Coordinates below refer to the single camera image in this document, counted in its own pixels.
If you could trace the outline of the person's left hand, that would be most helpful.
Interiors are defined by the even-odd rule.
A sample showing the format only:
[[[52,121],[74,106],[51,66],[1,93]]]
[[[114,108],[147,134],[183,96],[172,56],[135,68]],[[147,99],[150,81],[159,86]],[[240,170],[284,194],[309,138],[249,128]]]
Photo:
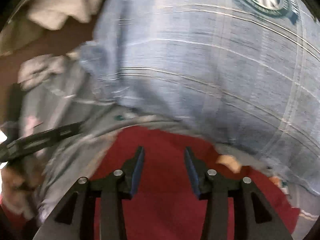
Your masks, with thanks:
[[[44,181],[44,165],[34,155],[8,162],[1,169],[5,206],[26,220],[37,216],[34,193]]]

